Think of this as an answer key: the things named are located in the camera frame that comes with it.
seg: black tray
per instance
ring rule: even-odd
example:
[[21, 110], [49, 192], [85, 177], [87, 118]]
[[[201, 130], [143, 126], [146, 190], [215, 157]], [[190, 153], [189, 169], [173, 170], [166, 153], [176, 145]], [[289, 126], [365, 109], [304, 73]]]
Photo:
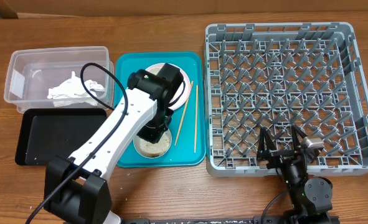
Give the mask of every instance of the black tray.
[[101, 108], [29, 109], [23, 114], [15, 162], [47, 165], [54, 156], [67, 159], [105, 120]]

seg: wooden table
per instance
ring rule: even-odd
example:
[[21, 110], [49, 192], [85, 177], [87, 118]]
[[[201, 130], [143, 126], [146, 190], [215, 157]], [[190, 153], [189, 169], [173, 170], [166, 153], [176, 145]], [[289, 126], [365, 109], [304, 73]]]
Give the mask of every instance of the wooden table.
[[[42, 200], [45, 167], [14, 162], [22, 115], [2, 96], [15, 50], [102, 45], [115, 62], [127, 52], [190, 50], [202, 57], [205, 27], [223, 22], [350, 22], [368, 84], [368, 12], [221, 14], [209, 16], [88, 17], [0, 20], [0, 223], [24, 223]], [[333, 211], [342, 223], [368, 223], [368, 174], [333, 177]], [[213, 178], [195, 167], [116, 168], [110, 180], [113, 212], [123, 218], [245, 218], [262, 213], [283, 189], [276, 177]], [[291, 207], [288, 197], [268, 214]], [[41, 211], [36, 223], [60, 223]]]

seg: white cloth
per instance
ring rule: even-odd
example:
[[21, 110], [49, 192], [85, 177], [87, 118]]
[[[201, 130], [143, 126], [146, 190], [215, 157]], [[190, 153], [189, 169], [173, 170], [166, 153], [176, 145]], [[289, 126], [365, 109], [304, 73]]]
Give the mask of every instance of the white cloth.
[[[105, 88], [98, 84], [96, 81], [87, 80], [84, 82], [84, 85], [90, 92], [97, 96], [94, 91], [105, 91]], [[69, 98], [86, 98], [90, 95], [84, 90], [84, 87], [81, 83], [79, 77], [76, 77], [76, 73], [72, 72], [72, 77], [68, 80], [64, 81], [62, 84], [55, 88], [48, 89], [48, 99], [69, 99]], [[89, 103], [92, 106], [96, 106], [98, 102], [94, 99], [82, 99], [82, 100], [66, 100], [66, 101], [54, 101], [54, 107], [61, 107], [71, 105], [73, 103]]]

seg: gray dish rack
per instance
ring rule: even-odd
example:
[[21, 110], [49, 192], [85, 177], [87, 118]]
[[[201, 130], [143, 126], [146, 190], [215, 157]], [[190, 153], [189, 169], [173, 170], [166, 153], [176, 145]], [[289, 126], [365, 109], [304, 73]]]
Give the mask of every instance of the gray dish rack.
[[205, 68], [210, 175], [275, 174], [256, 160], [260, 126], [287, 150], [291, 124], [325, 142], [310, 174], [368, 172], [368, 89], [350, 24], [211, 24]]

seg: transparent bin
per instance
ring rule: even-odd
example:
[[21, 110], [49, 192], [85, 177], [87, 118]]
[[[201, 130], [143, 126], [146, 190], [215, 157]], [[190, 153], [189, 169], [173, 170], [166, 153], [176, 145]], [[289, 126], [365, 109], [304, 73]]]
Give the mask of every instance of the transparent bin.
[[[114, 73], [106, 47], [61, 47], [51, 49], [18, 50], [11, 56], [5, 82], [4, 99], [17, 106], [20, 113], [30, 108], [54, 108], [55, 101], [76, 101], [64, 108], [90, 108], [90, 96], [69, 99], [48, 99], [49, 88], [59, 86], [71, 78], [72, 72], [80, 77], [80, 71], [88, 62], [95, 62]], [[93, 80], [105, 87], [97, 92], [102, 102], [113, 103], [114, 85], [112, 79], [99, 68], [88, 67], [84, 80]]]

